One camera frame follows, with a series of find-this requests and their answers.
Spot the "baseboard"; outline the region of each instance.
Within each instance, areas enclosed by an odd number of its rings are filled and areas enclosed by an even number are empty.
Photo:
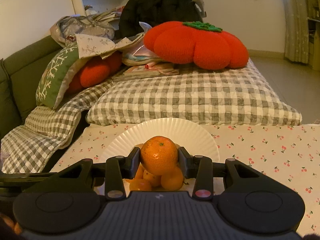
[[[254,50],[254,49],[248,49],[248,51],[249,51],[250,57],[271,57],[271,58],[284,59],[284,53],[281,53],[281,52]]]

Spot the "curtain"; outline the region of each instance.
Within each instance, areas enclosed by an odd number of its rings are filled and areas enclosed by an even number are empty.
[[[307,0],[284,0],[284,7],[287,27],[284,56],[291,61],[308,63]]]

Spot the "gingham fabric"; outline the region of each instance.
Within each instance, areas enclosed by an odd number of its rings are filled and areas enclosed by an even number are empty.
[[[253,62],[239,70],[194,67],[180,75],[117,82],[90,109],[87,122],[141,123],[175,117],[199,124],[299,125],[301,114],[282,103]]]
[[[70,144],[81,112],[89,109],[112,85],[108,80],[88,88],[58,110],[36,107],[24,125],[13,129],[1,140],[2,172],[41,172],[56,150]]]

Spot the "black coat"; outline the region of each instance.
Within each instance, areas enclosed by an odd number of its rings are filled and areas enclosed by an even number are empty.
[[[143,32],[139,21],[154,27],[168,21],[201,21],[201,17],[192,0],[129,0],[120,17],[121,38]]]

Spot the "tiled floor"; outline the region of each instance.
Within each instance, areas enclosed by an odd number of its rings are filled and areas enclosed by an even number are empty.
[[[251,59],[279,98],[302,113],[303,124],[320,119],[319,71],[282,59]]]

